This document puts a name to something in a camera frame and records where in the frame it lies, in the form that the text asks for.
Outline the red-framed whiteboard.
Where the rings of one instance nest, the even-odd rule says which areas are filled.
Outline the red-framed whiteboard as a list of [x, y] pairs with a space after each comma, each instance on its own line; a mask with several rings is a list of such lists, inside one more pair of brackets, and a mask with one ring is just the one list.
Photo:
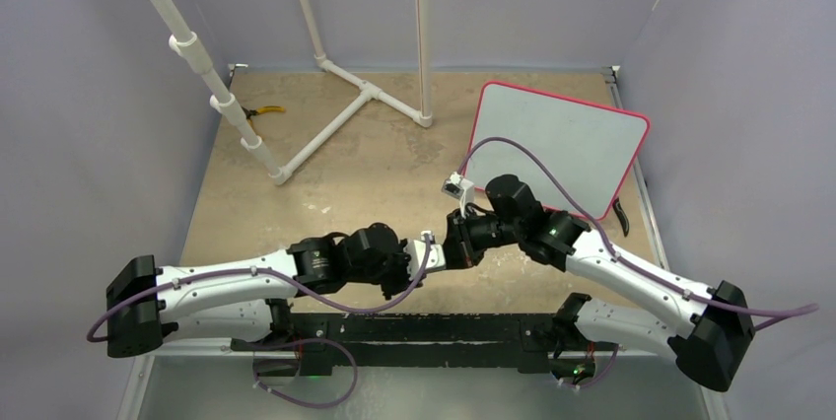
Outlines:
[[601, 220], [650, 129], [636, 112], [490, 81], [480, 93], [463, 174], [478, 189], [513, 174], [544, 206]]

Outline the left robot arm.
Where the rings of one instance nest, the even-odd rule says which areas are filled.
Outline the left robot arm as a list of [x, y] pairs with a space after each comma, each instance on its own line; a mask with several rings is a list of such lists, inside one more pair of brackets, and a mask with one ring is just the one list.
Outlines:
[[207, 266], [131, 259], [105, 290], [106, 309], [87, 334], [108, 357], [132, 358], [183, 339], [232, 338], [280, 350], [293, 340], [291, 300], [321, 303], [349, 283], [379, 287], [387, 310], [414, 291], [435, 257], [434, 237], [402, 240], [375, 223], [352, 234], [305, 238], [263, 256]]

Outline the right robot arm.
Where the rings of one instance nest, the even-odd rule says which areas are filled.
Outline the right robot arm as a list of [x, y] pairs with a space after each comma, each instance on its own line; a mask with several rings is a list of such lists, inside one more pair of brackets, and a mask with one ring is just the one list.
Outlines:
[[616, 307], [571, 294], [554, 317], [556, 340], [568, 348], [609, 342], [654, 353], [688, 379], [726, 392], [755, 335], [744, 292], [731, 282], [712, 287], [666, 271], [627, 252], [567, 211], [549, 210], [514, 175], [493, 178], [491, 207], [474, 202], [474, 186], [453, 173], [444, 194], [456, 199], [442, 244], [448, 270], [477, 266], [487, 250], [516, 246], [525, 256], [608, 288], [629, 300]]

